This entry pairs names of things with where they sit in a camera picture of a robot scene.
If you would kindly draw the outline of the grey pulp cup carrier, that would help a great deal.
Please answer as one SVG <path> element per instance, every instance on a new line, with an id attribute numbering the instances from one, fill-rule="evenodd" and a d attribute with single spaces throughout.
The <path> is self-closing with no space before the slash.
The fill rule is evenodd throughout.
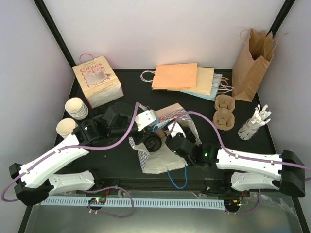
<path id="1" fill-rule="evenodd" d="M 160 130 L 160 131 L 158 131 L 156 134 L 157 134 L 157 136 L 160 137 L 160 139 L 161 139 L 162 141 L 165 141 L 165 140 L 167 139 L 167 135 L 166 135 L 166 133 L 165 133 L 164 130 Z"/>

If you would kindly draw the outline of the blue checkered paper bag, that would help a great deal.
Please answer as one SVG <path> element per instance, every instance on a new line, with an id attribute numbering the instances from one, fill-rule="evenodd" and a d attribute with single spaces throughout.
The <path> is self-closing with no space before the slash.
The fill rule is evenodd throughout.
<path id="1" fill-rule="evenodd" d="M 164 130 L 164 127 L 169 123 L 179 123 L 181 126 L 191 129 L 196 138 L 196 146 L 201 144 L 192 118 L 180 104 L 175 103 L 155 112 L 159 118 L 157 123 L 153 126 L 147 126 L 142 130 L 148 133 L 147 137 L 157 135 L 156 133 Z M 144 143 L 135 145 L 132 137 L 129 137 L 129 143 L 138 152 L 140 167 L 145 174 L 169 173 L 171 170 L 186 169 L 188 166 L 184 158 L 179 157 L 167 147 L 167 139 L 162 141 L 161 148 L 156 152 L 148 152 Z"/>

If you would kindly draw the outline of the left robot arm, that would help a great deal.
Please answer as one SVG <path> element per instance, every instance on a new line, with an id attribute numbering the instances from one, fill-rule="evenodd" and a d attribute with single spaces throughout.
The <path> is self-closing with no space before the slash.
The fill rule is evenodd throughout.
<path id="1" fill-rule="evenodd" d="M 134 108 L 124 102 L 109 106 L 91 119 L 83 120 L 61 143 L 37 159 L 9 167 L 10 183 L 14 186 L 15 201 L 32 206 L 47 197 L 68 191 L 89 190 L 98 194 L 104 181 L 95 172 L 58 174 L 58 171 L 92 150 L 109 150 L 118 146 L 129 135 L 136 135 L 143 127 L 138 123 L 138 109 L 147 117 L 149 107 L 136 102 Z"/>

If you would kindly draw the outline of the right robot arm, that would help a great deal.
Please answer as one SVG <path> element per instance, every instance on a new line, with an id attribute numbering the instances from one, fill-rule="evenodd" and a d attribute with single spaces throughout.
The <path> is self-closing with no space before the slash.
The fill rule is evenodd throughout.
<path id="1" fill-rule="evenodd" d="M 169 124 L 166 134 L 167 147 L 189 165 L 232 171 L 230 179 L 221 183 L 221 190 L 227 196 L 252 189 L 277 190 L 291 197 L 305 196 L 303 163 L 292 151 L 285 150 L 281 155 L 255 154 L 209 143 L 196 144 L 191 129 L 178 123 Z"/>

